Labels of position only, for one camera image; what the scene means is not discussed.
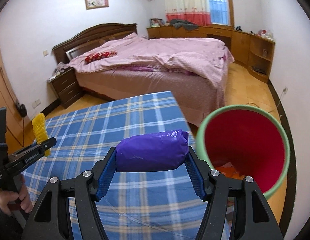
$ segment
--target metal screw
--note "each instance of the metal screw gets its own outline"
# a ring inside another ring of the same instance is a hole
[[[254,181],[254,179],[251,176],[246,176],[245,179],[247,182],[253,182]]]
[[[89,177],[91,174],[92,174],[91,171],[84,171],[84,172],[83,172],[83,176],[84,176],[84,177]]]
[[[57,182],[58,178],[57,177],[52,177],[49,181],[50,183],[55,183]]]
[[[217,170],[212,170],[212,171],[211,171],[211,174],[212,174],[212,176],[217,177],[217,176],[219,175],[219,171],[217,171]]]

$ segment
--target window frame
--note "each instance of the window frame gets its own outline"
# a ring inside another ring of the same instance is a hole
[[[233,6],[233,0],[228,0],[228,8],[230,12],[230,25],[223,25],[223,24],[216,24],[213,23],[211,24],[214,27],[219,27],[219,28],[225,28],[225,29],[233,29],[235,26],[234,23],[234,6]]]

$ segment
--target purple plastic roll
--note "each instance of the purple plastic roll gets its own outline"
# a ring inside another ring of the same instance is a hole
[[[179,130],[136,135],[116,146],[117,172],[169,171],[184,163],[188,132]]]

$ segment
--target yellow sponge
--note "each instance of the yellow sponge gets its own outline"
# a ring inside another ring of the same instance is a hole
[[[45,125],[45,115],[43,113],[38,114],[37,116],[35,116],[32,123],[37,144],[48,140],[48,133],[46,131]],[[47,157],[49,155],[50,150],[45,151],[45,156]]]

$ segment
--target curtain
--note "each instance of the curtain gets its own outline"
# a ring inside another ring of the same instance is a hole
[[[167,20],[182,19],[197,25],[211,23],[208,0],[165,0]]]

